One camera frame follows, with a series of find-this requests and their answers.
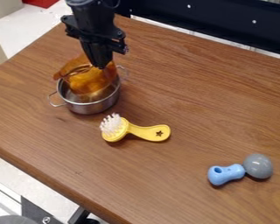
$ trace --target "white floor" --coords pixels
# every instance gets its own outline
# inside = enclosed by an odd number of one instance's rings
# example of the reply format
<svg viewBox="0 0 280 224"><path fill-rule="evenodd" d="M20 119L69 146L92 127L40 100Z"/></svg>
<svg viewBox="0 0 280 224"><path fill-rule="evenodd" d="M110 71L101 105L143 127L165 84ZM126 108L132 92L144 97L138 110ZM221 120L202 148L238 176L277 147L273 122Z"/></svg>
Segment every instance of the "white floor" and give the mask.
<svg viewBox="0 0 280 224"><path fill-rule="evenodd" d="M16 53L24 49L30 43L41 37L46 32L50 31L55 25L60 22L63 15L70 14L71 10L66 5L64 0L60 0L49 9L42 9L28 4L24 5L22 10L14 12L7 17L0 19L0 44L8 58L11 58ZM237 46L247 50L258 51L269 56L280 58L280 54L265 52L262 50L251 48L247 45L240 45L220 38L214 38L202 33L188 31L172 27L165 24L160 24L148 19L134 17L134 19L141 20L145 23L160 25L168 29L173 29L178 32L184 32L190 35L195 35L203 39L211 39L223 44ZM72 201L62 197L50 188L39 183L36 179L31 178L25 173L10 164L7 164L0 159L0 183L7 186L15 192L13 197L23 195L31 202L44 208L47 212L53 214L56 218L64 223L73 214L78 207ZM0 215L4 214L20 214L17 204L9 202L8 199L2 198L5 205L0 205Z"/></svg>

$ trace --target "blue toy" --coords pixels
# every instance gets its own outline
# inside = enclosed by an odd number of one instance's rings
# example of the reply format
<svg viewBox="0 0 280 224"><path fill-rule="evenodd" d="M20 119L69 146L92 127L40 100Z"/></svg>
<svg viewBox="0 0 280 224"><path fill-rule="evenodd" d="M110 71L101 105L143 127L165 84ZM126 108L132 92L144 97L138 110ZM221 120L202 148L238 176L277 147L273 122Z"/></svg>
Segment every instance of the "blue toy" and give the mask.
<svg viewBox="0 0 280 224"><path fill-rule="evenodd" d="M207 173L209 181L220 186L232 179L241 179L245 175L245 169L240 164L232 164L230 166L212 166Z"/></svg>
<svg viewBox="0 0 280 224"><path fill-rule="evenodd" d="M212 166L207 177L213 185L220 186L229 180L243 178L245 172L256 179L268 179L273 174L273 165L263 154L252 154L246 157L243 165Z"/></svg>

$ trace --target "metal frame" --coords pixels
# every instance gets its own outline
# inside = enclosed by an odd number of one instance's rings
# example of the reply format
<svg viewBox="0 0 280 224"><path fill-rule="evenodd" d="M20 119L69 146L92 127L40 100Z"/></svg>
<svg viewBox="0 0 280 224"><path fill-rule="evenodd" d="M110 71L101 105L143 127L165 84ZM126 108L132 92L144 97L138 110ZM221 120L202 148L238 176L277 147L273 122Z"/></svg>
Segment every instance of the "metal frame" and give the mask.
<svg viewBox="0 0 280 224"><path fill-rule="evenodd" d="M122 0L117 9L280 53L280 4L260 0Z"/></svg>

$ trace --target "metal pot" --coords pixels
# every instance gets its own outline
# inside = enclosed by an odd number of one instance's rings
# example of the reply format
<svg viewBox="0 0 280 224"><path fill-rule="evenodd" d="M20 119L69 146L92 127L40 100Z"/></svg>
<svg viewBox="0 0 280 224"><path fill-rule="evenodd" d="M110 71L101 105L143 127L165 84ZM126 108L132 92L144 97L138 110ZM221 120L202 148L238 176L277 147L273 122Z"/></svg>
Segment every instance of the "metal pot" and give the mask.
<svg viewBox="0 0 280 224"><path fill-rule="evenodd" d="M124 67L117 66L117 68L124 70L125 75L128 74L128 72ZM91 102L76 102L68 99L67 96L68 93L70 92L69 86L63 79L59 79L57 83L57 91L55 91L52 94L49 94L47 98L50 104L55 108L67 106L67 108L73 111L74 113L81 114L81 115L92 115L92 114L100 113L110 108L116 103L119 97L120 86L121 86L121 79L117 75L116 79L111 83L111 85L107 89L103 90L103 93L100 94L99 100L91 101ZM51 101L51 97L57 93L65 103L57 105Z"/></svg>

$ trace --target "bolt hole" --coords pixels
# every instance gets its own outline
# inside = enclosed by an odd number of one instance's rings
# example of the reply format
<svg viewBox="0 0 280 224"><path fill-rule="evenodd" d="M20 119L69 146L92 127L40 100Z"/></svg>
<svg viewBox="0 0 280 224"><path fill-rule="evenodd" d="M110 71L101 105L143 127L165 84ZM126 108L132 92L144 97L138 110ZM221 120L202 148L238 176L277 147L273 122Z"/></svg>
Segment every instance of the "bolt hole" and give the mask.
<svg viewBox="0 0 280 224"><path fill-rule="evenodd" d="M217 173L222 173L222 169L220 169L218 167L214 168L214 171L217 172Z"/></svg>

